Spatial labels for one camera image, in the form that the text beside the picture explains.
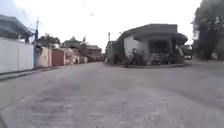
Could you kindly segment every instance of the utility pole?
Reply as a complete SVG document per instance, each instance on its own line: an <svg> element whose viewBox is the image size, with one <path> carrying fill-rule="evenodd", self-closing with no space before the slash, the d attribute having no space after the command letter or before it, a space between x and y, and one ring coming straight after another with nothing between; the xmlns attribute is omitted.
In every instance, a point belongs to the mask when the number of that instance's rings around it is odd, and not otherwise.
<svg viewBox="0 0 224 128"><path fill-rule="evenodd" d="M39 16L37 18L37 23L36 23L35 41L37 41L38 39L38 27L39 27Z"/></svg>
<svg viewBox="0 0 224 128"><path fill-rule="evenodd" d="M110 42L110 32L108 33L108 40L109 40L109 42Z"/></svg>

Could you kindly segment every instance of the white wall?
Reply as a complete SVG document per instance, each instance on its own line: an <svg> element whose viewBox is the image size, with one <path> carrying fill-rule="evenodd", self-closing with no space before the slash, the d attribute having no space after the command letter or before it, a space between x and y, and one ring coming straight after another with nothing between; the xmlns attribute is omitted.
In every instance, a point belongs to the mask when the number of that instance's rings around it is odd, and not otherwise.
<svg viewBox="0 0 224 128"><path fill-rule="evenodd" d="M32 69L33 45L0 37L0 73Z"/></svg>
<svg viewBox="0 0 224 128"><path fill-rule="evenodd" d="M138 51L142 51L141 43L137 40L134 40L133 36L126 37L124 39L124 52L128 58L132 57L132 49L134 48L136 48Z"/></svg>
<svg viewBox="0 0 224 128"><path fill-rule="evenodd" d="M38 55L37 65L39 67L51 67L51 49L42 47L42 53Z"/></svg>

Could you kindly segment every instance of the asphalt road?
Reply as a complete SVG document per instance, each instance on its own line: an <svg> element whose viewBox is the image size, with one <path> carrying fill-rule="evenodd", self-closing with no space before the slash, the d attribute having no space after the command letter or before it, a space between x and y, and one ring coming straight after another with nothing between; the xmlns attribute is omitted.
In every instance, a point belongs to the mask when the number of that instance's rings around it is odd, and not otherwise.
<svg viewBox="0 0 224 128"><path fill-rule="evenodd" d="M192 63L91 63L4 81L0 112L8 128L223 128L224 64Z"/></svg>

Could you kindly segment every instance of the sidewalk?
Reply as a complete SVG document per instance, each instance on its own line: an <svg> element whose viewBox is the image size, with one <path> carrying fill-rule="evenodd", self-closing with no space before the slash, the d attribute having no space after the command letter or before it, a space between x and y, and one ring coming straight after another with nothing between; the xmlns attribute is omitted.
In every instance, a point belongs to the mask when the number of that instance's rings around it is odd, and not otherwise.
<svg viewBox="0 0 224 128"><path fill-rule="evenodd" d="M22 76L32 75L44 71L54 70L58 69L58 67L51 67L51 68L39 68L39 69L32 69L32 70L26 70L26 71L19 71L19 72L10 72L10 73L0 73L0 82L18 78Z"/></svg>

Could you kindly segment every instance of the overcast sky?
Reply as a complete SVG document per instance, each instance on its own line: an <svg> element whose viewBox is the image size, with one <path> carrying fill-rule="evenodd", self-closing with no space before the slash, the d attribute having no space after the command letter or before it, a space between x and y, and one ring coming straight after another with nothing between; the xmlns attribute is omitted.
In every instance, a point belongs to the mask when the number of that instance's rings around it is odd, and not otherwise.
<svg viewBox="0 0 224 128"><path fill-rule="evenodd" d="M150 23L178 24L178 31L192 43L194 13L201 0L0 0L0 13L17 17L40 34L58 36L61 41L74 36L104 48L119 32Z"/></svg>

